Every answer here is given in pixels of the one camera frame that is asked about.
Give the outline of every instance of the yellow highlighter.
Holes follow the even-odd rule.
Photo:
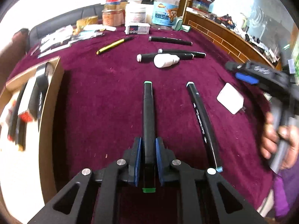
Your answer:
[[[118,40],[118,41],[115,41],[115,42],[113,42],[112,44],[107,45],[107,46],[105,46],[105,47],[99,49],[99,50],[97,51],[97,55],[99,55],[100,53],[103,53],[103,52],[105,52],[106,50],[111,49],[111,48],[113,48],[113,47],[115,47],[115,46],[117,46],[117,45],[119,45],[119,44],[121,44],[121,43],[123,43],[123,42],[125,42],[125,41],[131,40],[131,39],[133,39],[133,38],[134,38],[133,36],[130,36],[130,37],[126,37],[126,38],[120,39],[120,40]]]

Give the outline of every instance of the black leather sofa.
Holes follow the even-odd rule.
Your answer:
[[[102,19],[103,9],[104,5],[101,4],[81,7],[49,19],[39,25],[36,25],[29,32],[27,51],[29,51],[34,45],[39,43],[40,40],[47,34],[53,33],[57,29],[68,26],[70,24],[75,25],[78,19],[96,15],[99,16],[99,19]]]

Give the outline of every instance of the maroon cloth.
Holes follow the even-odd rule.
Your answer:
[[[110,51],[96,51],[126,35],[122,30],[77,42],[68,49],[36,59],[26,56],[12,75],[54,56],[61,56],[65,69],[53,123],[53,164],[58,187],[83,168],[101,169],[121,158],[142,136],[143,83],[152,81],[156,132],[177,157],[192,167],[207,168],[200,128],[186,90],[193,81],[203,99],[219,142],[224,176],[255,208],[268,195],[272,174],[263,164],[258,146],[264,113],[269,105],[256,87],[238,81],[224,64],[230,56],[196,31],[151,31],[152,35],[179,38],[193,46],[149,42],[135,35]],[[154,63],[138,63],[139,53],[159,48],[205,52],[194,58],[159,69]],[[226,83],[244,96],[245,112],[232,115],[216,99]],[[175,218],[175,192],[159,188],[156,194],[139,189],[125,191],[122,223],[170,223]]]

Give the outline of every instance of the silver rivet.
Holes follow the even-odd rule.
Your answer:
[[[209,169],[207,170],[207,173],[210,174],[210,175],[214,175],[214,174],[216,174],[216,169],[214,169],[214,168],[209,168]]]
[[[126,164],[126,160],[125,159],[119,159],[119,160],[117,160],[116,163],[121,166],[121,165]]]
[[[81,173],[83,175],[89,175],[91,173],[91,170],[89,168],[84,168]]]
[[[175,166],[179,166],[181,163],[182,163],[182,162],[181,162],[180,160],[178,160],[178,159],[174,159],[174,160],[172,161],[172,164],[175,165]]]

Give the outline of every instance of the open box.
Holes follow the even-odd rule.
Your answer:
[[[64,73],[59,57],[18,74],[6,83],[0,95],[2,113],[21,86],[35,75],[37,67],[46,62],[52,64],[54,72],[44,101],[39,131],[37,121],[27,123],[24,151],[18,151],[14,142],[8,141],[7,125],[2,127],[0,134],[0,186],[3,197],[0,212],[22,223],[27,223],[57,193],[52,162],[52,128]]]

